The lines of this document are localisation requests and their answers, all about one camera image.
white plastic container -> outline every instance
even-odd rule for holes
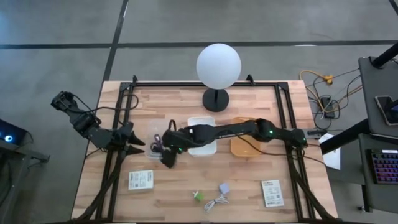
[[[155,142],[155,134],[158,134],[160,137],[162,137],[163,133],[165,133],[165,131],[169,127],[169,121],[170,120],[166,119],[153,119],[149,121],[148,135],[145,145],[145,156],[147,156],[149,159],[159,160],[161,158],[160,153],[152,152],[152,150],[150,149],[150,145]]]
[[[196,118],[189,118],[188,119],[188,126],[197,125],[197,124],[208,124],[211,126],[216,126],[216,121],[213,117],[196,117]],[[217,142],[213,141],[210,144],[207,144],[203,147],[189,149],[188,152],[192,156],[211,156],[217,151]]]

white globe lamp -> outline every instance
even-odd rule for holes
[[[197,74],[209,88],[203,94],[203,106],[206,109],[220,112],[228,106],[229,96],[224,89],[239,78],[241,70],[238,53],[226,44],[212,44],[200,52]]]

gray floor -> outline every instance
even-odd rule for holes
[[[2,0],[1,44],[111,43],[122,0]],[[387,0],[130,0],[120,43],[394,40],[398,16]],[[388,45],[323,47],[236,47],[243,62],[241,79],[295,80],[303,69],[324,74],[358,67],[358,58],[379,55]],[[197,80],[200,47],[118,49],[110,80]],[[87,141],[67,117],[50,106],[61,90],[89,106],[98,101],[109,49],[0,50],[0,118],[28,129],[34,149],[51,154],[32,168],[19,197],[13,223],[67,220],[80,178]],[[320,84],[320,94],[335,95],[359,73]],[[314,77],[305,76],[306,83]],[[344,92],[335,95],[343,96]],[[362,92],[330,129],[345,129],[366,118]],[[334,180],[339,217],[357,222],[392,223],[398,215],[356,211],[360,186]]]

wooden table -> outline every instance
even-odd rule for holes
[[[298,128],[313,128],[312,112],[303,81],[288,81]],[[98,106],[114,107],[120,82],[105,82]],[[230,87],[230,102],[222,112],[212,113],[202,105],[204,87],[135,87],[138,107],[130,112],[137,137],[147,139],[148,124],[153,119],[174,119],[177,128],[187,126],[187,119],[194,116],[212,116],[217,125],[229,124],[234,117],[265,118],[280,126],[275,91],[269,87]],[[288,119],[284,97],[285,117]],[[99,110],[97,116],[102,127],[111,128],[114,111]],[[118,197],[114,212],[115,222],[294,222],[295,213],[292,186],[285,156],[257,156],[250,159],[234,157],[229,151],[231,139],[217,142],[217,153],[210,157],[192,157],[188,153],[178,155],[173,169],[144,154],[128,156],[122,164]],[[273,140],[261,144],[262,150],[284,153],[282,141]],[[95,150],[90,144],[88,152]],[[319,147],[306,148],[306,156],[322,160]],[[98,193],[103,175],[106,154],[96,152],[84,163],[76,195],[72,217],[78,217]],[[331,188],[323,165],[305,159],[310,188],[328,210],[337,217]],[[154,171],[154,189],[146,192],[128,190],[129,172]],[[261,180],[279,180],[285,205],[266,208],[261,190]],[[219,196],[218,186],[227,182],[230,192],[228,205],[216,205],[210,213],[203,206]],[[196,202],[192,192],[203,192],[205,199]],[[307,209],[300,192],[304,214]],[[105,201],[104,214],[108,211]]]

keyboard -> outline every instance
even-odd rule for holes
[[[398,184],[398,150],[368,149],[375,184]]]

